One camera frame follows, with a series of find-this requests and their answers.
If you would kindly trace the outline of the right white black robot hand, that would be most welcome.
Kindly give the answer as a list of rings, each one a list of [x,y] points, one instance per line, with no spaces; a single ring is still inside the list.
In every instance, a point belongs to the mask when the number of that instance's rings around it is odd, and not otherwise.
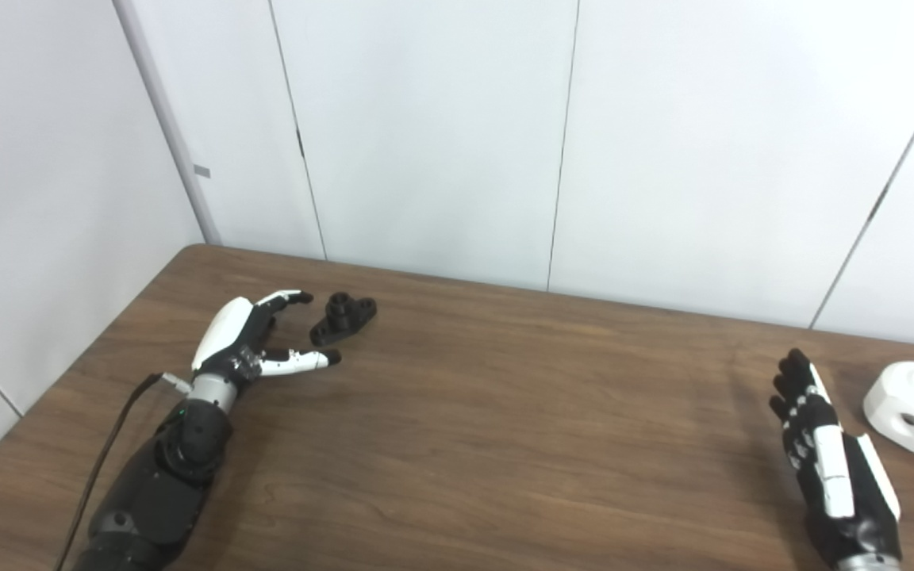
[[[805,500],[805,529],[831,570],[900,570],[900,502],[870,435],[845,431],[799,348],[778,362],[769,401]]]

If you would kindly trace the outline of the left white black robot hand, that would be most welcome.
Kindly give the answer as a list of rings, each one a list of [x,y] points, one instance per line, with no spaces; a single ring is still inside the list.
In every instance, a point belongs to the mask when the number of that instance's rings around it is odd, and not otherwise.
[[[287,289],[251,302],[235,297],[214,316],[194,355],[193,390],[202,387],[202,377],[218,378],[242,393],[260,378],[294,375],[340,364],[338,350],[275,351],[267,337],[276,315],[291,305],[308,304],[314,297],[304,290]]]

